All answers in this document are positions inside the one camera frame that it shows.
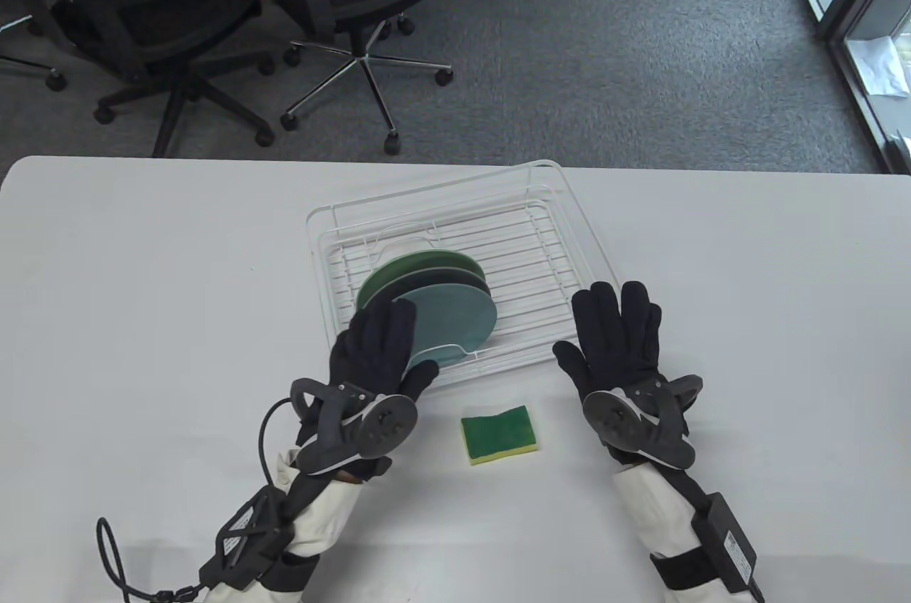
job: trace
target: chair caster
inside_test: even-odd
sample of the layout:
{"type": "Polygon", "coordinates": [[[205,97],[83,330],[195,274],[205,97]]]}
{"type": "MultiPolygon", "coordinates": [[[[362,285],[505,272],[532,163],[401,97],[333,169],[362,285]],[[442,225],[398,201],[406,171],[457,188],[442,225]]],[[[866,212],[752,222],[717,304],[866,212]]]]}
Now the chair caster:
{"type": "Polygon", "coordinates": [[[286,131],[296,131],[297,130],[297,118],[294,115],[282,115],[280,118],[282,122],[282,128],[286,131]]]}
{"type": "Polygon", "coordinates": [[[275,134],[270,128],[260,128],[256,132],[256,144],[260,147],[269,147],[275,142],[275,134]]]}
{"type": "Polygon", "coordinates": [[[414,33],[414,22],[405,17],[404,15],[399,15],[398,21],[396,22],[398,26],[399,33],[402,36],[410,36],[414,33]]]}
{"type": "Polygon", "coordinates": [[[392,157],[400,153],[401,139],[399,138],[398,131],[389,132],[389,135],[386,136],[386,141],[383,144],[383,151],[392,157]]]}
{"type": "Polygon", "coordinates": [[[59,93],[66,88],[66,77],[60,72],[51,72],[45,79],[45,85],[55,93],[59,93]]]}
{"type": "Polygon", "coordinates": [[[275,60],[271,56],[264,58],[263,62],[256,66],[256,70],[263,76],[272,76],[275,73],[275,60]]]}
{"type": "Polygon", "coordinates": [[[297,66],[300,64],[300,50],[297,48],[288,48],[282,53],[282,59],[287,66],[297,66]]]}
{"type": "Polygon", "coordinates": [[[454,78],[456,78],[456,73],[452,69],[440,69],[435,76],[436,85],[449,85],[454,78]]]}
{"type": "Polygon", "coordinates": [[[95,121],[98,124],[107,125],[114,121],[114,117],[117,116],[114,114],[114,110],[111,108],[106,108],[104,105],[99,105],[95,112],[92,112],[95,121]]]}
{"type": "Polygon", "coordinates": [[[380,31],[380,36],[377,36],[378,41],[385,41],[393,34],[393,23],[390,20],[383,22],[383,31],[380,31]]]}

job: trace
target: sticker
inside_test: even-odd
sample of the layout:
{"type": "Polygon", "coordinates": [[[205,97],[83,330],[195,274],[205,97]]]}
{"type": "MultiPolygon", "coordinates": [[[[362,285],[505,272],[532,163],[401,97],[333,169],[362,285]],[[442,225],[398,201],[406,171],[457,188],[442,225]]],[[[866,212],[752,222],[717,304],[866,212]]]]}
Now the sticker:
{"type": "Polygon", "coordinates": [[[737,571],[741,573],[743,584],[749,586],[749,578],[752,577],[752,566],[749,564],[749,560],[746,560],[746,555],[743,555],[743,551],[731,531],[728,531],[728,535],[725,537],[725,551],[728,552],[737,571]]]}

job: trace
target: wire grid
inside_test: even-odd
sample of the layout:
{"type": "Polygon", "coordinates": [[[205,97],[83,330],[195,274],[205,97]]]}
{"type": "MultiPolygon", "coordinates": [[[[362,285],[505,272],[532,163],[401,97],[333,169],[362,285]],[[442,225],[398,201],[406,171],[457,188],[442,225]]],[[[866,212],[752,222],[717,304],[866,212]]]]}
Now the wire grid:
{"type": "Polygon", "coordinates": [[[497,326],[488,341],[469,355],[468,364],[447,372],[464,371],[470,363],[483,366],[511,352],[517,353],[513,366],[542,361],[550,357],[553,342],[575,336],[570,300],[582,283],[549,204],[541,200],[400,223],[329,247],[328,278],[340,330],[354,316],[358,290],[370,274],[416,247],[453,249],[474,258],[497,304],[497,326]]]}

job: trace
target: paper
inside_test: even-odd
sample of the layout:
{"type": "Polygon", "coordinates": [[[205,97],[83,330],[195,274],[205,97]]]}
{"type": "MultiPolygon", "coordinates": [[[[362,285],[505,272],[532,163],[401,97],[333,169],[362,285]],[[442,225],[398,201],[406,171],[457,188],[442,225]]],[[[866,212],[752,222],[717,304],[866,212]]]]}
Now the paper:
{"type": "Polygon", "coordinates": [[[902,59],[891,37],[848,41],[847,48],[863,82],[863,89],[869,95],[889,95],[892,98],[908,98],[911,95],[902,59]]]}

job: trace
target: cable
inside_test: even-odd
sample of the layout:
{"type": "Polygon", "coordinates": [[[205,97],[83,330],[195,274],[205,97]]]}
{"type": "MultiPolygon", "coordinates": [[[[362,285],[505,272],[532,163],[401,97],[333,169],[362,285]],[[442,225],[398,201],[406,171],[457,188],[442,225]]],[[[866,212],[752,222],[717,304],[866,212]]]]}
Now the cable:
{"type": "Polygon", "coordinates": [[[266,452],[263,448],[263,444],[266,441],[266,425],[269,424],[269,418],[273,417],[274,412],[286,404],[290,404],[290,398],[283,399],[282,401],[275,402],[275,404],[271,405],[269,411],[266,412],[266,417],[263,418],[263,424],[260,425],[260,466],[263,467],[263,475],[266,476],[266,483],[269,486],[275,486],[275,483],[273,482],[273,476],[269,472],[269,466],[266,463],[266,452]]]}
{"type": "Polygon", "coordinates": [[[101,556],[101,564],[107,572],[107,576],[114,582],[114,586],[123,593],[123,602],[130,603],[130,596],[137,599],[149,601],[149,603],[191,603],[192,600],[199,596],[199,593],[205,587],[202,584],[196,584],[195,587],[183,587],[177,591],[162,590],[156,594],[150,594],[146,591],[134,589],[127,583],[127,574],[123,570],[123,560],[120,558],[120,548],[117,548],[117,541],[114,539],[114,531],[111,529],[107,518],[98,518],[95,523],[95,539],[98,542],[98,555],[101,556]],[[117,571],[111,567],[110,558],[107,557],[107,543],[110,544],[111,554],[114,555],[114,564],[117,565],[117,571]]]}

